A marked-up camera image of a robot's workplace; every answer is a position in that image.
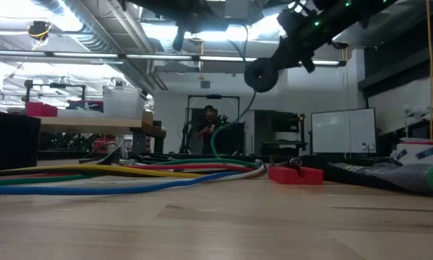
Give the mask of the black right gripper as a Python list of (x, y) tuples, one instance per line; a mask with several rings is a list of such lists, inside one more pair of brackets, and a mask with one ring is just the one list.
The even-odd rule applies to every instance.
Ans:
[(304, 16), (291, 10), (279, 14), (279, 24), (286, 32), (270, 57), (271, 67), (279, 71), (298, 66), (299, 63), (313, 72), (314, 51), (327, 42), (340, 28), (342, 10), (325, 10), (321, 14)]

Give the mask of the clear plastic storage bin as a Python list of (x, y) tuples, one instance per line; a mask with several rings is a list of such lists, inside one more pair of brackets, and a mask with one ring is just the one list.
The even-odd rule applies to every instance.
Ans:
[(145, 101), (137, 89), (106, 88), (103, 94), (103, 113), (106, 118), (140, 120)]

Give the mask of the small black metal tool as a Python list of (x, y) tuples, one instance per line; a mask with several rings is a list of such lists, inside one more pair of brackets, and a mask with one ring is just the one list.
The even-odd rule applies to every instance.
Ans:
[(286, 161), (275, 164), (275, 166), (282, 166), (286, 168), (295, 168), (299, 169), (303, 164), (303, 161), (300, 157), (290, 157)]

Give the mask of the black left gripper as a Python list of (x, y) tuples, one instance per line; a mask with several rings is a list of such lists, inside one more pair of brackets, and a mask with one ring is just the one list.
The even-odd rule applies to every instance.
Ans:
[(129, 0), (152, 12), (157, 18), (175, 22), (178, 27), (173, 49), (181, 51), (185, 32), (226, 31), (229, 24), (212, 10), (206, 0)]

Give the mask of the wooden workbench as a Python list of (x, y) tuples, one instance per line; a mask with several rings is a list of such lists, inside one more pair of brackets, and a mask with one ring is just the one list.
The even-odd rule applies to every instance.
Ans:
[(155, 139), (158, 152), (163, 152), (166, 132), (152, 123), (138, 119), (40, 117), (42, 132), (132, 135), (132, 152), (146, 151), (147, 137)]

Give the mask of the white board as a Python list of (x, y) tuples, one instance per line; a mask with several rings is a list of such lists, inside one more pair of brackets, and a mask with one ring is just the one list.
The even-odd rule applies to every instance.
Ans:
[(375, 154), (375, 109), (335, 110), (311, 114), (312, 153)]

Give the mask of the black grey work glove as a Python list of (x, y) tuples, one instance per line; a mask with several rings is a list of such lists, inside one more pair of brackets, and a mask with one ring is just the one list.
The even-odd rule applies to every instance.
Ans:
[(326, 160), (303, 157), (303, 165), (324, 171), (326, 181), (433, 196), (433, 163), (402, 165), (391, 160)]

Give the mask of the long ceiling light bar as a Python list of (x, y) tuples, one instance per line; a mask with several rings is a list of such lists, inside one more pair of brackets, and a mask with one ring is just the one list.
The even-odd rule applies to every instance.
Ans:
[(133, 59), (151, 61), (214, 61), (214, 62), (253, 62), (256, 58), (235, 56), (200, 56), (200, 55), (163, 55), (163, 54), (126, 54), (126, 53), (91, 53), (91, 52), (53, 52), (53, 51), (14, 51), (0, 50), (0, 56), (55, 57), (68, 59)]

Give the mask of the red and white box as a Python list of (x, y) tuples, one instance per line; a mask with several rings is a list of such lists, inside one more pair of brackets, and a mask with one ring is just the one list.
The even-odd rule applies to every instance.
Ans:
[(433, 141), (401, 142), (397, 145), (395, 160), (403, 165), (432, 164)]

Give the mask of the black shelving unit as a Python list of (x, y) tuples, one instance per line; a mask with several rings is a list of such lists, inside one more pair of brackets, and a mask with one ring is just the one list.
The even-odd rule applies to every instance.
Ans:
[(251, 110), (244, 116), (246, 155), (299, 155), (307, 147), (304, 114)]

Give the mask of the black frame rig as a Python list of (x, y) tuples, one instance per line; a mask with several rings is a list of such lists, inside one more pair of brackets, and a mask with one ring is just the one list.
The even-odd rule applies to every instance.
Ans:
[(191, 100), (204, 98), (207, 100), (235, 100), (237, 105), (236, 120), (230, 121), (227, 116), (223, 114), (218, 115), (221, 117), (221, 125), (215, 130), (211, 138), (211, 148), (213, 154), (213, 147), (219, 155), (239, 155), (244, 152), (244, 123), (240, 122), (241, 107), (239, 96), (227, 95), (188, 95), (185, 122), (182, 128), (181, 146), (179, 152), (181, 154), (197, 153), (202, 155), (202, 141), (196, 137), (199, 121), (205, 116), (204, 108), (197, 110), (197, 115), (192, 115)]
[(83, 84), (67, 84), (67, 83), (60, 83), (60, 82), (52, 82), (52, 83), (34, 83), (32, 79), (26, 79), (24, 82), (24, 87), (26, 89), (25, 96), (23, 97), (23, 100), (25, 103), (28, 103), (30, 101), (30, 91), (34, 87), (49, 87), (54, 89), (66, 89), (68, 87), (78, 87), (82, 90), (82, 93), (80, 95), (81, 100), (85, 100), (87, 97), (87, 86)]

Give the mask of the red studded block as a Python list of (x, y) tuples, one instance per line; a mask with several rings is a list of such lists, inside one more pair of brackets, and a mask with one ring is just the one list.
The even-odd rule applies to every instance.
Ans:
[(299, 169), (284, 166), (270, 166), (268, 177), (271, 181), (286, 185), (322, 185), (324, 171), (316, 168), (300, 167)]

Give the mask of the person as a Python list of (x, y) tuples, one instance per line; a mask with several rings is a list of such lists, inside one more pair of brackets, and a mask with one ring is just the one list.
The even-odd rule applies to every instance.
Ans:
[(211, 138), (215, 130), (221, 125), (221, 117), (212, 105), (204, 107), (205, 116), (199, 121), (196, 137), (202, 141), (202, 154), (212, 153)]

